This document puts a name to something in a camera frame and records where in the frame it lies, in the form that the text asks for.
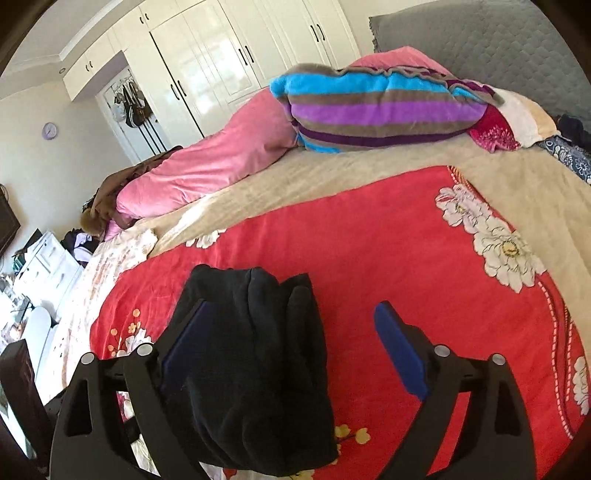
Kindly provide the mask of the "black long sleeve shirt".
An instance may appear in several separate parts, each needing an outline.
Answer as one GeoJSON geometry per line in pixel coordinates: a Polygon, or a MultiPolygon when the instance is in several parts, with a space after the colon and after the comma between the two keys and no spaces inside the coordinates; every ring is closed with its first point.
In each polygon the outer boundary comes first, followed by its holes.
{"type": "Polygon", "coordinates": [[[197,265],[170,321],[199,300],[215,307],[206,353],[178,391],[160,393],[187,456],[276,477],[335,461],[325,331],[308,274],[279,281],[261,268],[197,265]]]}

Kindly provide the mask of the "dark clothes pile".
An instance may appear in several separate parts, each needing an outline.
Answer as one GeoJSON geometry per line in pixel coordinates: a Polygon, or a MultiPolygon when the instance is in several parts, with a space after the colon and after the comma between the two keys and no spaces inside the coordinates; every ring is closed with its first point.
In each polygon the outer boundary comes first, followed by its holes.
{"type": "Polygon", "coordinates": [[[81,229],[72,229],[65,234],[60,244],[85,268],[98,248],[99,240],[81,229]]]}

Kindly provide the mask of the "red floral blanket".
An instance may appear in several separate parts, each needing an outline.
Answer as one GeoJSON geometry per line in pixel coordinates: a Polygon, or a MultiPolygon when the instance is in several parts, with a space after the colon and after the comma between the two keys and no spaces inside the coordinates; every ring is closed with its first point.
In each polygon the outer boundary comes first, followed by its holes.
{"type": "Polygon", "coordinates": [[[298,479],[373,479],[418,411],[376,333],[389,301],[455,352],[509,361],[525,400],[539,475],[566,451],[589,409],[579,333],[538,256],[460,172],[421,173],[412,205],[394,179],[245,220],[211,247],[179,246],[123,273],[90,333],[102,359],[155,340],[190,270],[308,273],[328,346],[339,457],[298,479]]]}

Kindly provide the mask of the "white drawer cabinet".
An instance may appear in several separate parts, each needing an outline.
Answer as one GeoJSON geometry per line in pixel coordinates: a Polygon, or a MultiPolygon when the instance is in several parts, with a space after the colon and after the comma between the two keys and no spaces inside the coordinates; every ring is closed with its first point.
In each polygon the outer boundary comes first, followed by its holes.
{"type": "Polygon", "coordinates": [[[27,249],[25,259],[15,278],[16,292],[26,296],[34,307],[47,310],[52,320],[59,323],[83,272],[82,266],[50,231],[27,249]]]}

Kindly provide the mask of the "brown fur-trimmed coat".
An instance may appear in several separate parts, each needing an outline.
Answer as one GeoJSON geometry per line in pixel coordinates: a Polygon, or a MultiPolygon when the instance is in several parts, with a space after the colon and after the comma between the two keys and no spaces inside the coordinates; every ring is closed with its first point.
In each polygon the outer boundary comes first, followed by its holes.
{"type": "Polygon", "coordinates": [[[79,218],[81,229],[91,236],[105,238],[110,223],[114,223],[121,230],[131,227],[135,220],[117,210],[118,194],[131,181],[156,168],[181,149],[180,145],[174,146],[164,153],[152,156],[106,177],[92,199],[82,208],[79,218]]]}

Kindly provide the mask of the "beige bed sheet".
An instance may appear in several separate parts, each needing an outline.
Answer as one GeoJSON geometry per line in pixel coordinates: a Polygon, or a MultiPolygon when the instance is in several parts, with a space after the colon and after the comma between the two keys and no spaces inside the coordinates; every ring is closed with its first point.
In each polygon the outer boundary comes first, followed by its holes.
{"type": "Polygon", "coordinates": [[[466,186],[499,208],[549,268],[574,316],[585,347],[590,345],[590,189],[538,147],[490,154],[466,136],[434,144],[396,146],[338,155],[294,150],[269,168],[235,185],[171,211],[147,218],[99,248],[75,291],[74,309],[63,315],[46,359],[45,394],[61,390],[73,372],[75,354],[89,343],[90,325],[126,267],[184,241],[270,211],[317,200],[356,187],[394,179],[403,192],[393,207],[412,205],[421,173],[458,168],[466,186]]]}

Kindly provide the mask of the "pink duvet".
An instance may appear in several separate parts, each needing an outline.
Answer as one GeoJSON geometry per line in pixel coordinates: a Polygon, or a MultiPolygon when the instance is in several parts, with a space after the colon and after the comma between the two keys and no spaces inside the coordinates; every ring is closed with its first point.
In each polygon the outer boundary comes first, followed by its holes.
{"type": "Polygon", "coordinates": [[[115,210],[131,224],[173,212],[270,167],[296,147],[283,106],[263,88],[221,131],[135,167],[116,193],[115,210]]]}

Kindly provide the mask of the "magenta patterned cloth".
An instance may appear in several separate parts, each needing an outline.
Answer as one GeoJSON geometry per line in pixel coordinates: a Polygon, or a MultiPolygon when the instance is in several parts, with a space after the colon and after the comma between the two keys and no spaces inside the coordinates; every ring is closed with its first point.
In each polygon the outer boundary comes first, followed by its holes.
{"type": "Polygon", "coordinates": [[[467,131],[471,139],[489,153],[516,151],[521,144],[498,108],[488,105],[483,117],[467,131]]]}

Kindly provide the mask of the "bags hanging on door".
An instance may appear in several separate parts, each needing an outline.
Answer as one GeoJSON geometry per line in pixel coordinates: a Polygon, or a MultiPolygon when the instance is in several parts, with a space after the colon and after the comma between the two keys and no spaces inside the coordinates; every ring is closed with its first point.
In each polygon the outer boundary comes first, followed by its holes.
{"type": "Polygon", "coordinates": [[[112,91],[114,97],[110,111],[117,123],[139,128],[151,117],[152,109],[132,77],[121,80],[112,91]]]}

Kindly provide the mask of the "striped plush pillow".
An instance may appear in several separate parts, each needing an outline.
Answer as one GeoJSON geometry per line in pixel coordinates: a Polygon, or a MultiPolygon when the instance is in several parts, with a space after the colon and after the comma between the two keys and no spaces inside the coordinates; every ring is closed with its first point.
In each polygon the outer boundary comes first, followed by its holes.
{"type": "Polygon", "coordinates": [[[297,64],[270,82],[297,140],[322,153],[429,143],[474,127],[502,97],[425,67],[297,64]]]}

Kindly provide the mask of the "dark blue patterned garment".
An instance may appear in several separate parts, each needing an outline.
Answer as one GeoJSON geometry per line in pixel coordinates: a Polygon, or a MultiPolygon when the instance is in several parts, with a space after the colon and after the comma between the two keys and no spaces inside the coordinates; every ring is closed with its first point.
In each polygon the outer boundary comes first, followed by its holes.
{"type": "Polygon", "coordinates": [[[555,123],[559,134],[537,145],[590,185],[590,132],[579,119],[566,114],[556,117],[555,123]]]}

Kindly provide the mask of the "white wardrobe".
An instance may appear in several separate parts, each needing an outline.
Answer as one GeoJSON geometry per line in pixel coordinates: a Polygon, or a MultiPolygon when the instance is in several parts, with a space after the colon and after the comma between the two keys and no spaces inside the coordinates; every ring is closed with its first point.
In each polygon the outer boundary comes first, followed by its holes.
{"type": "Polygon", "coordinates": [[[197,143],[297,63],[343,67],[360,50],[337,1],[143,1],[64,76],[71,100],[94,97],[132,162],[197,143]],[[117,123],[113,88],[132,77],[152,109],[117,123]]]}

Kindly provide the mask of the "grey quilted headboard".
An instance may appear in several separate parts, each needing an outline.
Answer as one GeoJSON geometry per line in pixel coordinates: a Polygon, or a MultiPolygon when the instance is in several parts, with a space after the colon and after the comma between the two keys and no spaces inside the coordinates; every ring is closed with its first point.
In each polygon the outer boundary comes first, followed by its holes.
{"type": "Polygon", "coordinates": [[[590,124],[590,81],[531,1],[433,1],[370,17],[376,52],[412,46],[456,77],[520,93],[590,124]]]}

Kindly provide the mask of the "round wall clock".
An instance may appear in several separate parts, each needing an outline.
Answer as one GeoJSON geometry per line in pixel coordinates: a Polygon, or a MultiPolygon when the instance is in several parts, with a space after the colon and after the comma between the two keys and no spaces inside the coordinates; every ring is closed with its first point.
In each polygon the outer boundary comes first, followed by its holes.
{"type": "Polygon", "coordinates": [[[51,141],[57,138],[59,134],[58,126],[53,122],[47,122],[42,128],[42,138],[51,141]]]}

